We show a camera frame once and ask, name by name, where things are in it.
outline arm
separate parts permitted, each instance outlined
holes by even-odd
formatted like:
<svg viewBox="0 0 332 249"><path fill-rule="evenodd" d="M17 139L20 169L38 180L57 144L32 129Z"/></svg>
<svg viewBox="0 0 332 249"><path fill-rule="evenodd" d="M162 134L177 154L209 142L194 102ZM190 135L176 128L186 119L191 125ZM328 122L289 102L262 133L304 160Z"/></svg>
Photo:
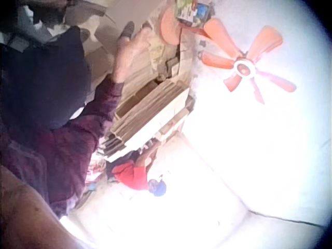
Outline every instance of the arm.
<svg viewBox="0 0 332 249"><path fill-rule="evenodd" d="M112 75L107 75L97 87L95 97L76 119L51 133L54 146L55 169L48 169L49 202L58 216L65 215L63 210L75 206L85 186L85 178L92 153L96 150L105 131L112 126L112 120L121 98L123 83L133 58L141 52L142 35L140 32L134 40L119 39L119 49L115 57ZM59 183L56 178L64 178Z"/></svg>
<svg viewBox="0 0 332 249"><path fill-rule="evenodd" d="M160 147L160 142L155 143L151 148L144 151L136 161L136 167L145 167L145 160L148 159L153 153L157 154L157 149Z"/></svg>
<svg viewBox="0 0 332 249"><path fill-rule="evenodd" d="M146 166L146 169L145 169L146 174L149 173L152 165L154 164L154 161L156 160L156 157L157 157L157 150L151 155L151 163L149 163L149 165Z"/></svg>

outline red plaid shirt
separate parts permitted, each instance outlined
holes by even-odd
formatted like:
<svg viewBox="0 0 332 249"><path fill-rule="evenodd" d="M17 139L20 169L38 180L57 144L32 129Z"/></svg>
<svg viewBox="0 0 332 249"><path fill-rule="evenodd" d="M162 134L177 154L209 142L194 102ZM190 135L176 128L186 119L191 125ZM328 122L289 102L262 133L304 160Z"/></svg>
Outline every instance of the red plaid shirt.
<svg viewBox="0 0 332 249"><path fill-rule="evenodd" d="M30 134L1 119L1 164L32 186L59 218L82 194L91 155L112 125L122 88L106 77L80 116L56 130ZM22 142L27 135L29 141Z"/></svg>

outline orange fan blade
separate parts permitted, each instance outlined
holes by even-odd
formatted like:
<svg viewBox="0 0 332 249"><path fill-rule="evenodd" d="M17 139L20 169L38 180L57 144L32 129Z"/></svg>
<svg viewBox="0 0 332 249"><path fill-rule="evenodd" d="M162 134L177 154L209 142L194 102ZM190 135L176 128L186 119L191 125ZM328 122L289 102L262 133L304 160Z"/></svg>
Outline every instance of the orange fan blade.
<svg viewBox="0 0 332 249"><path fill-rule="evenodd" d="M223 68L223 69L232 69L234 67L233 60L216 56L206 51L202 52L202 62L207 66Z"/></svg>
<svg viewBox="0 0 332 249"><path fill-rule="evenodd" d="M264 53L280 46L282 42L282 36L277 30L270 26L264 26L256 36L246 57L256 63Z"/></svg>
<svg viewBox="0 0 332 249"><path fill-rule="evenodd" d="M230 57L237 58L242 52L234 44L222 22L217 18L211 18L204 25L204 31L217 43L217 45Z"/></svg>
<svg viewBox="0 0 332 249"><path fill-rule="evenodd" d="M255 96L255 99L256 99L259 103L265 105L265 102L264 102L263 96L262 96L261 93L260 93L260 90L259 90L259 88L258 88L258 86L257 86L257 83L256 83L255 79L254 79L254 78L251 78L251 79L250 79L250 82L251 82L251 85L252 85L253 88L254 88L254 96Z"/></svg>
<svg viewBox="0 0 332 249"><path fill-rule="evenodd" d="M287 92L294 92L296 90L296 85L293 84L292 82L288 81L287 79L281 78L279 76L275 76L275 75L270 74L270 73L260 72L258 70L256 71L256 73L258 73L261 76L264 76L264 77L268 78L271 82L273 82L278 87L284 89Z"/></svg>
<svg viewBox="0 0 332 249"><path fill-rule="evenodd" d="M224 83L230 92L234 91L240 84L242 77L237 73L233 73L229 78L224 80Z"/></svg>

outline fan hub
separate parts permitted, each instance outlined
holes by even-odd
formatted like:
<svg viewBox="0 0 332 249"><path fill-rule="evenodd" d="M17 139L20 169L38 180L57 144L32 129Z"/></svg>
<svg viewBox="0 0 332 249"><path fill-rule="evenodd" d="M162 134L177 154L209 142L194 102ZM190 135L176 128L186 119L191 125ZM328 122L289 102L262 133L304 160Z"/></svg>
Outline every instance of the fan hub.
<svg viewBox="0 0 332 249"><path fill-rule="evenodd" d="M254 63L245 58L239 58L234 63L235 72L242 78L253 78L256 75Z"/></svg>

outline wooden board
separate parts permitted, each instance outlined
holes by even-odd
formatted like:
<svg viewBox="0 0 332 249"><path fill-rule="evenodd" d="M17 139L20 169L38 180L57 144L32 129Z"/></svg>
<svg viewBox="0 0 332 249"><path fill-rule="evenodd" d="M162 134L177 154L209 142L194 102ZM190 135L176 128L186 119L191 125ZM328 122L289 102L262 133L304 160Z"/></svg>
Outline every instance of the wooden board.
<svg viewBox="0 0 332 249"><path fill-rule="evenodd" d="M188 91L183 83L166 80L126 113L112 132L126 146L140 146L184 108Z"/></svg>

